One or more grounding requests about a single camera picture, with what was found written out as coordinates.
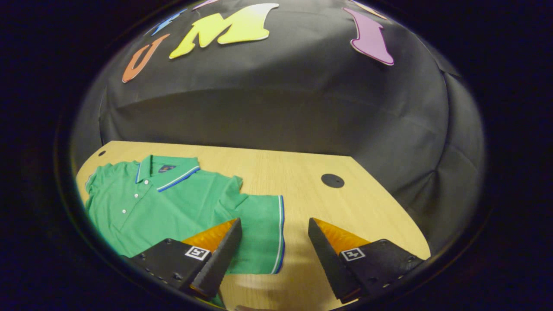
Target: shirt label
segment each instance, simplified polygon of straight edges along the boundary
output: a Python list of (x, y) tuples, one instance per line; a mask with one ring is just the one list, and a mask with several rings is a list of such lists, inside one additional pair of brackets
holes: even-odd
[(172, 169), (174, 169), (175, 167), (176, 167), (176, 165), (164, 165), (164, 166), (162, 166), (162, 167), (159, 169), (158, 173), (167, 172), (168, 170), (172, 170)]

